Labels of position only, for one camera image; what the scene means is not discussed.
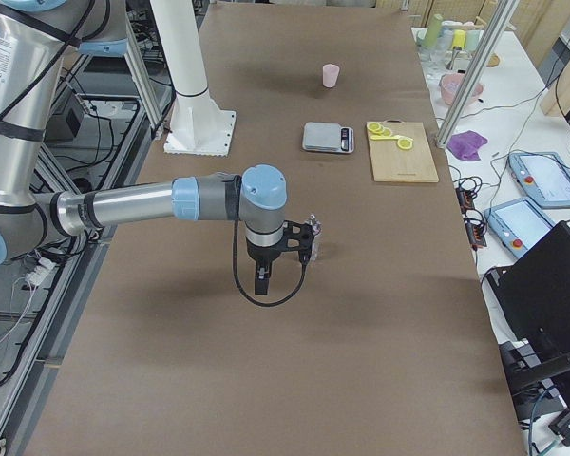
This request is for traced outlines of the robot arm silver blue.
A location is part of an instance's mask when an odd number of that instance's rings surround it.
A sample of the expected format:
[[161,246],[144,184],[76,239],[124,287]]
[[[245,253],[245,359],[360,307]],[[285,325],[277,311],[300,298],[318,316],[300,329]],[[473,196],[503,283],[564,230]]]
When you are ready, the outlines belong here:
[[167,183],[37,199],[30,180],[45,138],[64,57],[123,55],[122,1],[0,1],[0,265],[84,230],[173,216],[246,225],[255,291],[266,295],[273,261],[286,249],[286,181],[270,165]]

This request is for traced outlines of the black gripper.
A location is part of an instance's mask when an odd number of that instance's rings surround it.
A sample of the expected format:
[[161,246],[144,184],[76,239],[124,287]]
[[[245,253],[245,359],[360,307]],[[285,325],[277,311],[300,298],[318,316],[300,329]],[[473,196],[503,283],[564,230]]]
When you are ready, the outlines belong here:
[[248,256],[255,262],[255,294],[267,295],[273,262],[280,257],[282,249],[278,244],[259,246],[246,240]]

